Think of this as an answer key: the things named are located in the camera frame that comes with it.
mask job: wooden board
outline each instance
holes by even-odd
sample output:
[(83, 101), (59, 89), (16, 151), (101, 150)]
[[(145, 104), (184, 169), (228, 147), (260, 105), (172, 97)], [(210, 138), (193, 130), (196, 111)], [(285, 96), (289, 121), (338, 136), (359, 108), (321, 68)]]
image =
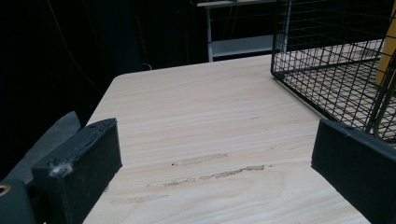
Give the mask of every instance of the wooden board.
[(270, 62), (117, 77), (90, 123), (118, 120), (123, 167), (85, 223), (367, 223), (310, 167), (321, 116)]

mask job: wood grain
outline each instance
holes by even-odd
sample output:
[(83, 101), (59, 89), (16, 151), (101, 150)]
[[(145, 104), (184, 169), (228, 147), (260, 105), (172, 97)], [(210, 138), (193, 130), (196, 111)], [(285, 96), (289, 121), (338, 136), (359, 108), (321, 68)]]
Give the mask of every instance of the wood grain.
[(367, 223), (311, 167), (320, 116), (270, 56), (117, 77), (123, 167), (85, 223)]

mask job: black foam block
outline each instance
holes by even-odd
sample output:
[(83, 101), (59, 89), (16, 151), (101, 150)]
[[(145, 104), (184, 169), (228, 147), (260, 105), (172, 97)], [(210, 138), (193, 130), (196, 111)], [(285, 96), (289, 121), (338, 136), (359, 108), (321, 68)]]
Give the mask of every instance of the black foam block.
[(396, 223), (396, 149), (368, 133), (323, 119), (312, 167), (372, 223)]
[(49, 198), (47, 223), (82, 223), (121, 168), (117, 121), (91, 124), (32, 167)]

